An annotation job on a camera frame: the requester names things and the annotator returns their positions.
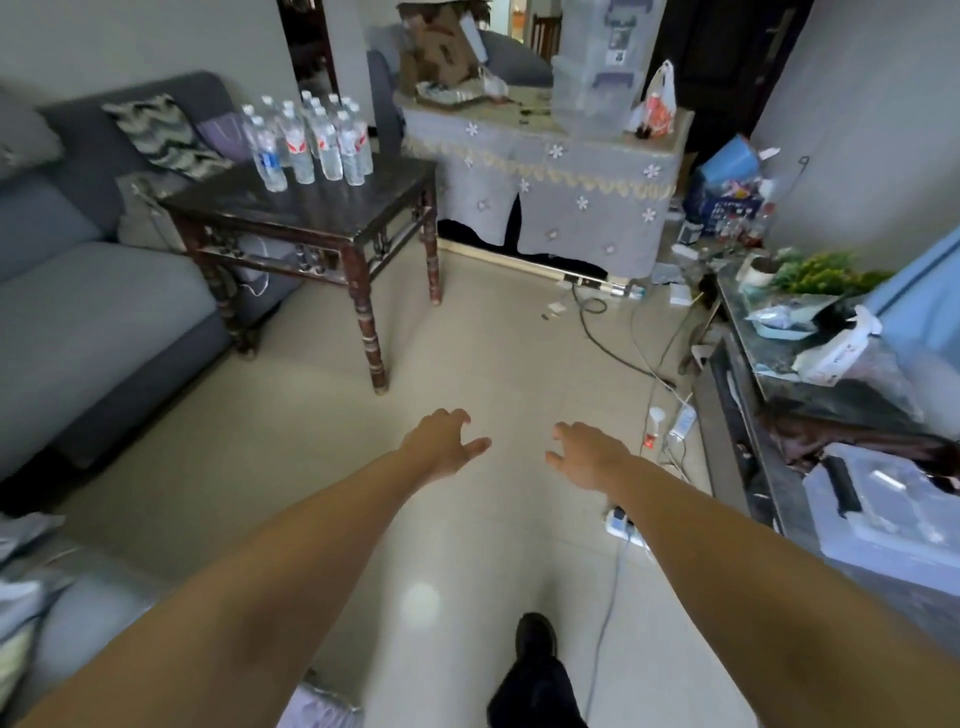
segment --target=doorway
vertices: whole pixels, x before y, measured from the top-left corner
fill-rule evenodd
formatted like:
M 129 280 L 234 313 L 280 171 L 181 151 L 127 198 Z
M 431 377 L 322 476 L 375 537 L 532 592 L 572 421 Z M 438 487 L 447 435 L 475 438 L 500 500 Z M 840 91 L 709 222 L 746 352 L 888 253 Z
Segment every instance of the doorway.
M 677 104 L 696 111 L 686 150 L 709 159 L 735 134 L 749 136 L 813 0 L 667 0 L 650 78 L 673 61 Z
M 290 62 L 301 91 L 340 93 L 321 0 L 276 0 Z

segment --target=white wall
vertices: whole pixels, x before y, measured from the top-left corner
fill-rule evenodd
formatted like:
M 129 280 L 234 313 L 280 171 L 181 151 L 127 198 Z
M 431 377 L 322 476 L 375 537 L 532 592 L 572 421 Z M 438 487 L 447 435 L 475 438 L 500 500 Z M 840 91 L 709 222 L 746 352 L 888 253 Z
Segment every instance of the white wall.
M 35 104 L 188 71 L 293 98 L 276 0 L 2 0 L 0 85 Z
M 783 148 L 775 244 L 897 268 L 960 223 L 958 37 L 955 0 L 814 3 L 754 132 Z

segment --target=gray cushion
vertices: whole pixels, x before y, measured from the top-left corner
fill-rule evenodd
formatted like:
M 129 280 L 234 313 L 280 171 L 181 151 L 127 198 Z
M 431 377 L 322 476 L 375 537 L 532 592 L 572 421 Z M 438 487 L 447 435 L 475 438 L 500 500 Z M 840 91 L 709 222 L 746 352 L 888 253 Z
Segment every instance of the gray cushion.
M 0 284 L 0 478 L 215 308 L 189 258 L 111 243 Z
M 60 138 L 44 118 L 0 89 L 0 182 L 62 154 Z
M 123 211 L 116 179 L 150 164 L 100 108 L 169 93 L 194 124 L 233 110 L 227 89 L 214 74 L 190 73 L 165 81 L 86 96 L 40 109 L 66 147 L 67 156 L 44 173 L 100 231 L 113 239 Z
M 99 236 L 96 226 L 38 173 L 0 184 L 0 282 Z

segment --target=clear plastic box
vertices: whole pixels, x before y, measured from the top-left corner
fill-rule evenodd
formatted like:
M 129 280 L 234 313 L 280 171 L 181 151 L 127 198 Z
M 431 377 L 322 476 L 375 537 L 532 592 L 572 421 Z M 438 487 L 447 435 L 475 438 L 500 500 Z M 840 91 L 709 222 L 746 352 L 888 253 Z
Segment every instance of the clear plastic box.
M 559 55 L 596 71 L 644 70 L 652 9 L 653 0 L 564 0 Z
M 554 56 L 550 112 L 571 136 L 610 139 L 623 133 L 643 81 L 630 71 L 596 71 Z

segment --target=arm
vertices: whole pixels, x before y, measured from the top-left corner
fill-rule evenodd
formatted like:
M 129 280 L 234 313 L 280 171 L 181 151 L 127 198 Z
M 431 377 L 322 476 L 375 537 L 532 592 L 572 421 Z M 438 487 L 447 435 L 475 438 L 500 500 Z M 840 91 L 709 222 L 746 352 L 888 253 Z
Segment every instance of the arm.
M 547 463 L 619 504 L 764 725 L 956 725 L 960 665 L 787 539 L 582 423 Z
M 288 508 L 111 642 L 22 728 L 268 728 L 400 506 L 490 440 L 437 410 L 399 449 Z

